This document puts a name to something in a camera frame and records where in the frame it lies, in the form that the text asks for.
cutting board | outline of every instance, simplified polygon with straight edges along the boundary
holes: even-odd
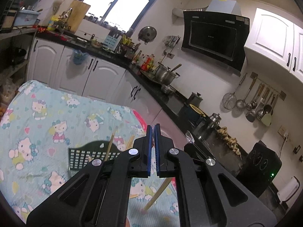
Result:
[[[72,1],[69,8],[72,8],[73,10],[71,15],[67,19],[67,24],[71,27],[72,32],[76,32],[90,7],[90,5],[78,0]]]

white kitchen cabinet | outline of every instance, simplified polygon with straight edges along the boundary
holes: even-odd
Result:
[[[152,124],[161,111],[161,106],[142,86],[134,90],[133,95],[134,97],[129,107],[135,109],[143,117],[147,125]]]
[[[73,62],[73,49],[65,47],[59,62],[54,88],[81,96],[96,57],[88,56],[81,65]]]
[[[303,29],[297,25],[294,25],[294,56],[290,72],[303,82]]]
[[[294,24],[279,15],[257,8],[244,47],[262,54],[289,71],[293,58]]]
[[[110,102],[124,72],[124,68],[96,58],[82,96]]]
[[[129,71],[125,71],[118,88],[113,94],[111,103],[120,106],[130,106],[134,94],[139,88],[139,82],[131,75]]]
[[[160,124],[161,135],[171,138],[175,148],[184,150],[184,146],[187,144],[186,136],[163,110],[160,111],[152,124]]]
[[[35,39],[28,64],[27,80],[34,79],[53,88],[63,49],[61,44]]]

wooden shelf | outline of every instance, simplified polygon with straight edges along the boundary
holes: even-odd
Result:
[[[9,68],[5,69],[3,72],[0,73],[0,86],[4,83],[4,81],[11,77],[15,72],[19,71],[22,67],[28,64],[29,60],[25,60],[21,64],[18,64],[14,67],[10,66]]]
[[[36,28],[14,29],[12,32],[9,32],[9,33],[0,33],[0,40],[6,39],[9,37],[18,36],[18,35],[32,33],[32,32],[35,32],[36,30],[37,30]]]

range hood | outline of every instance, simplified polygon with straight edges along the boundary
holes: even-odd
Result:
[[[184,11],[183,51],[196,51],[216,59],[227,71],[240,76],[249,18],[241,16],[234,0],[212,0],[205,11]]]

faucet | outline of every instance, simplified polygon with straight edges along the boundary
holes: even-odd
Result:
[[[60,16],[60,19],[67,19],[69,18],[69,16],[71,16],[73,9],[70,8],[69,10],[67,10],[67,12],[63,12]]]
[[[57,22],[58,24],[58,29],[59,31],[61,31],[60,35],[63,35],[65,28],[69,27],[69,25],[67,24],[66,20],[71,16],[73,9],[70,8],[69,10],[67,10],[67,12],[63,12],[60,16],[60,20]]]

